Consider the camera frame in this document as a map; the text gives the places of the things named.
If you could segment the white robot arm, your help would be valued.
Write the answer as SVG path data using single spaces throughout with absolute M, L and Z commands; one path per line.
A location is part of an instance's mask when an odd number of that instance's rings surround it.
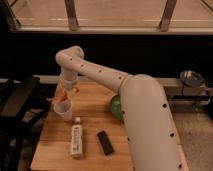
M 65 89 L 81 74 L 120 95 L 134 171 L 184 171 L 170 106 L 158 80 L 88 62 L 78 46 L 57 52 L 55 60 Z

